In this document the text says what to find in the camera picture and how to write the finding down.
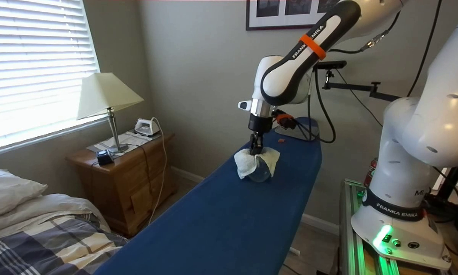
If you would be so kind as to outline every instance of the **pillow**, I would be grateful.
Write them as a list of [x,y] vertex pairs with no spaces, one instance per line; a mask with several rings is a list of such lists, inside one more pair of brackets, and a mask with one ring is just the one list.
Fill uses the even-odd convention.
[[39,196],[47,187],[0,170],[0,216]]

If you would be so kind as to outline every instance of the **window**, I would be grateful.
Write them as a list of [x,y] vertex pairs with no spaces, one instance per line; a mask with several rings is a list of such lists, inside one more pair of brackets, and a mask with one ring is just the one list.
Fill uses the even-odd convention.
[[0,0],[0,147],[71,127],[93,72],[82,0]]

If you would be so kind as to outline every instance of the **picture frame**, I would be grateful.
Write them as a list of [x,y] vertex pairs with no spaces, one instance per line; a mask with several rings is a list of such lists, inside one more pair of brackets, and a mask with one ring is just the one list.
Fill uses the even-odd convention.
[[245,31],[309,28],[338,0],[245,0]]

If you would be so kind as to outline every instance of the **plaid blanket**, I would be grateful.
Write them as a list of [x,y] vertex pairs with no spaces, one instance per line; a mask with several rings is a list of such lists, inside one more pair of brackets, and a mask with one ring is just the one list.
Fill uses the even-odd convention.
[[62,216],[0,239],[0,275],[93,274],[125,239],[102,233],[93,216]]

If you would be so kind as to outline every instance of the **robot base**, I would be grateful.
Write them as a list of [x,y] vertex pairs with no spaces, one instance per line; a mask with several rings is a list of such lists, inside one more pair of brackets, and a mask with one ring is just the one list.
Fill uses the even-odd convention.
[[360,207],[351,218],[351,228],[384,259],[439,271],[451,266],[442,237],[425,216],[419,222],[401,222]]

